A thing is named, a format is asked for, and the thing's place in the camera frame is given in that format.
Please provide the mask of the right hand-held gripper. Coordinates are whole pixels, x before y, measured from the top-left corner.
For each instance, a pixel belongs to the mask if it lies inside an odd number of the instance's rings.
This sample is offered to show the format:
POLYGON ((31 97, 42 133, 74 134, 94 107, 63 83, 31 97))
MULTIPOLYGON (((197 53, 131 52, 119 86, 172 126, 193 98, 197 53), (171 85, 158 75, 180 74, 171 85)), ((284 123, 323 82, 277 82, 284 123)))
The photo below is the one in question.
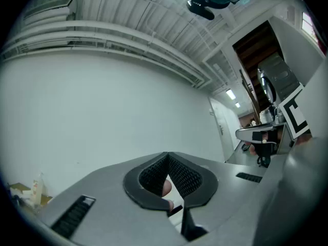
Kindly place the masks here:
POLYGON ((239 129, 237 139, 250 142, 257 152, 257 164, 268 168, 271 157, 288 153, 301 135, 310 134, 309 126, 296 104, 296 96, 304 89, 278 53, 263 61, 257 69, 259 84, 269 105, 282 101, 273 122, 239 129))

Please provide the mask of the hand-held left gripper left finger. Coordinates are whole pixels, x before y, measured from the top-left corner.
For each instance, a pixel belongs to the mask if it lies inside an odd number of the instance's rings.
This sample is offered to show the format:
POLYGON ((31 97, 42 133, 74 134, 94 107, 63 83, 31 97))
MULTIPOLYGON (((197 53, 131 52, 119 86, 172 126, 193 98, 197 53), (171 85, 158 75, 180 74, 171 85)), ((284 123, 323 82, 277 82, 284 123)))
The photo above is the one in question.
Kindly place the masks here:
POLYGON ((126 194, 124 176, 156 157, 151 154, 100 168, 67 188, 44 207, 38 218, 54 224, 79 196, 95 198, 71 240, 81 245, 185 245, 186 239, 169 221, 165 211, 141 208, 126 194))

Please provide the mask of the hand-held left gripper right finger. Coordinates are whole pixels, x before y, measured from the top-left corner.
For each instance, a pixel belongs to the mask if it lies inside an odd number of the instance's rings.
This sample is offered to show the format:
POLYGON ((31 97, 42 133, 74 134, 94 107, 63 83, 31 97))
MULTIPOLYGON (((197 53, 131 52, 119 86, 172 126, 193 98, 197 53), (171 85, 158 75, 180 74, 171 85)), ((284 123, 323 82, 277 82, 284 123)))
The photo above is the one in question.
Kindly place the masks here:
POLYGON ((193 175, 201 178, 190 195, 197 203, 188 208, 185 224, 193 242, 252 242, 257 227, 258 183, 237 177, 247 173, 262 177, 265 169, 215 162, 182 153, 169 153, 193 175))

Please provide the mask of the person's right hand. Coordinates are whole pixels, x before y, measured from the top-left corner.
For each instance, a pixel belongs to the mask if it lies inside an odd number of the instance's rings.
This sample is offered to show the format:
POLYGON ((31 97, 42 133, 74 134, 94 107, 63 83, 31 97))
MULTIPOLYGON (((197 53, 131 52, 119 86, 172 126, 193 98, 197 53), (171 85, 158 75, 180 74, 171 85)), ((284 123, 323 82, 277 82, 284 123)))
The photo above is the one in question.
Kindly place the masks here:
POLYGON ((243 151, 249 151, 252 155, 257 155, 254 145, 250 142, 244 142, 241 148, 243 151))

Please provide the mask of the person's left hand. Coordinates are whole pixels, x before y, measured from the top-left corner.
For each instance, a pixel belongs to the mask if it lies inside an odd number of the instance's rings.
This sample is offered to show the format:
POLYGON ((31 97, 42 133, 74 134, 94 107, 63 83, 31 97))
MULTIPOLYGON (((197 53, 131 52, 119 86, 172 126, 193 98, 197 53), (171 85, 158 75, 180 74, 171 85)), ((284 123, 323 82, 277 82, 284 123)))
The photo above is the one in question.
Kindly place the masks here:
MULTIPOLYGON (((162 189, 162 198, 167 196, 172 190, 172 184, 169 180, 165 180, 163 183, 163 189, 162 189)), ((169 212, 172 212, 174 209, 174 202, 170 199, 166 199, 166 201, 169 203, 169 212)))

